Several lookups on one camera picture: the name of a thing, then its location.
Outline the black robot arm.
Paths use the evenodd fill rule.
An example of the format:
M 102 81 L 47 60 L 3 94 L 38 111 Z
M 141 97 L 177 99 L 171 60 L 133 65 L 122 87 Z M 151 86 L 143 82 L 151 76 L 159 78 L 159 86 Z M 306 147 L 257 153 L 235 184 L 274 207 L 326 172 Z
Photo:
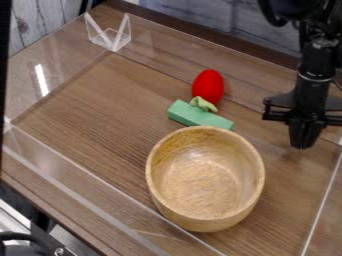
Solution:
M 294 89 L 263 100 L 262 118 L 289 126 L 290 144 L 308 149 L 322 130 L 342 126 L 342 98 L 329 94 L 342 69 L 342 0 L 258 0 L 267 22 L 293 24 L 301 61 Z

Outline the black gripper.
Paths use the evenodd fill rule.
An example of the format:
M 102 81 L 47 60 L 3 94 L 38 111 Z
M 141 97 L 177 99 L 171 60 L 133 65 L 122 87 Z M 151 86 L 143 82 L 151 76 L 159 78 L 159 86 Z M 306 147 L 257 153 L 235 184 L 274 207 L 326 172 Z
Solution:
M 297 149 L 310 148 L 326 126 L 342 126 L 342 98 L 328 96 L 325 103 L 297 99 L 294 92 L 263 99 L 262 119 L 289 124 L 290 144 Z

